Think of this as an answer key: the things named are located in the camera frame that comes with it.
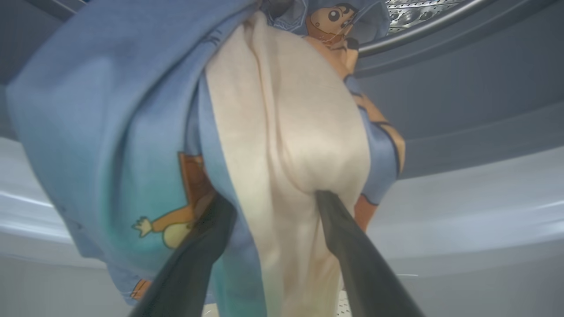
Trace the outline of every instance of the cartoon character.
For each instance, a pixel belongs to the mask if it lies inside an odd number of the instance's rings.
[[[164,244],[176,249],[192,226],[215,197],[215,191],[209,182],[201,156],[179,154],[180,170],[188,205],[168,212],[154,221],[141,217],[133,229],[139,230],[143,238],[151,232],[161,233]]]
[[[331,8],[321,8],[306,18],[309,36],[327,46],[342,42],[353,28],[358,9],[349,3],[339,3]]]
[[[406,144],[401,135],[384,118],[376,106],[364,95],[353,73],[358,60],[359,44],[347,34],[353,28],[358,9],[348,3],[340,3],[331,8],[321,8],[306,18],[309,42],[335,69],[345,86],[349,89],[356,105],[366,111],[371,124],[378,126],[390,139],[398,173],[403,169]],[[370,188],[369,191],[386,191],[387,186]],[[376,209],[378,201],[371,202],[364,193],[358,198],[354,218],[359,227],[366,232],[368,223]]]
[[[309,37],[329,48],[350,73],[358,60],[358,41],[346,37],[353,28],[358,9],[349,3],[339,3],[331,8],[321,8],[306,18]]]

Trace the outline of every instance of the brown cartoon figure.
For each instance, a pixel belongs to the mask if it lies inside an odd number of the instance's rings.
[[[358,9],[349,3],[339,3],[331,8],[321,8],[306,18],[309,36],[326,46],[342,42],[353,27]]]
[[[141,238],[150,232],[162,232],[164,244],[171,249],[178,247],[192,229],[194,221],[202,215],[215,196],[201,156],[180,153],[179,161],[188,205],[168,212],[152,222],[147,217],[141,217],[133,225],[134,229],[139,230]]]

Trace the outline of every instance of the laundry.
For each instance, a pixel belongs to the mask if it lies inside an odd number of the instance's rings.
[[[334,313],[340,268],[313,194],[339,194],[365,230],[405,155],[353,77],[355,24],[382,36],[385,8],[356,2],[274,17],[247,0],[95,0],[8,87],[39,181],[128,302],[220,194],[239,217],[206,301]]]

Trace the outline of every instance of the black rubber blade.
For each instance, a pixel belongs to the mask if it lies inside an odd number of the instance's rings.
[[[315,193],[325,243],[339,260],[353,317],[423,317],[341,199]]]

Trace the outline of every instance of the white fabric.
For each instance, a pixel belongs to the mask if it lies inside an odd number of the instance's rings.
[[[352,213],[370,156],[360,113],[335,70],[303,38],[239,26],[206,67],[228,171],[261,262],[268,317],[334,316],[340,267],[314,192]]]

